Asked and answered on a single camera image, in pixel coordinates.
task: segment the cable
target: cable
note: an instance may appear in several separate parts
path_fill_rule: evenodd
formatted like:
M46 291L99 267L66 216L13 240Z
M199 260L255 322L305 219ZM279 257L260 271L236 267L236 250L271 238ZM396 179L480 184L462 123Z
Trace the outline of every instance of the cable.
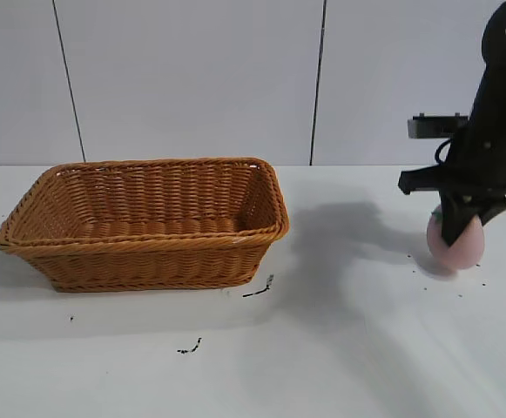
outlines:
M447 139L446 141L444 141L442 144L440 144L438 146L438 148L436 148L436 152L435 152L435 161L438 165L441 165L441 164L444 164L444 161L441 160L441 152L442 150L444 149L444 147L446 145L449 145L450 142L452 142L452 138L450 139Z

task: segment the pink sponge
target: pink sponge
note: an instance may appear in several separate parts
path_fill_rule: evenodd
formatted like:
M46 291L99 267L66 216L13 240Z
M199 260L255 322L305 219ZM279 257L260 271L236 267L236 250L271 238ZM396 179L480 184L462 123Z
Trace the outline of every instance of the pink sponge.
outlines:
M451 270L463 270L477 264L485 251L485 234L481 220L475 216L460 238L448 246L441 236L442 212L438 206L427 225L427 244L433 256Z

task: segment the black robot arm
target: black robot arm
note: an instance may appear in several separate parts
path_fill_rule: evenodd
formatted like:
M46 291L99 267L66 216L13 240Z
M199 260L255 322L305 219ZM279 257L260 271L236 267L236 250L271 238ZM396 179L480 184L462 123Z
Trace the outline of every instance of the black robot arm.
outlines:
M486 64L469 119L426 118L410 121L410 136L453 131L435 155L437 165L402 172L405 194L438 191L442 238L452 245L474 216L486 224L506 210L506 2L489 20L482 37ZM449 144L447 157L440 153Z

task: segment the brown wicker basket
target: brown wicker basket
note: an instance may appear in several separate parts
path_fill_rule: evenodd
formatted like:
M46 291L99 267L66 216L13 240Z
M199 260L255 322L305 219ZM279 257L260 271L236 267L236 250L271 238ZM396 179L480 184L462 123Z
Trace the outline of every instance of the brown wicker basket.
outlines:
M62 292L247 283L289 228L273 168L255 158L60 165L0 230L0 249Z

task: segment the black debris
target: black debris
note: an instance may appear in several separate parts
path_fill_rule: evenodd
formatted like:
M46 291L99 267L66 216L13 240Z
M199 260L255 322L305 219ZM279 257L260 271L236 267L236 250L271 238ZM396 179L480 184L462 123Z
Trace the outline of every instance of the black debris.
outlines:
M199 348L200 346L200 342L202 341L202 337L200 337L198 340L197 340L197 344L192 348L192 350L177 350L178 353L181 353L181 354L189 354L189 353L194 353L195 351L197 351L197 348Z
M272 286L272 282L273 282L273 274L270 274L268 276L268 279L266 279L266 287L264 289L259 290L258 292L244 294L243 297L248 298L249 296L255 296L257 294L267 292L268 290L270 290L270 287Z

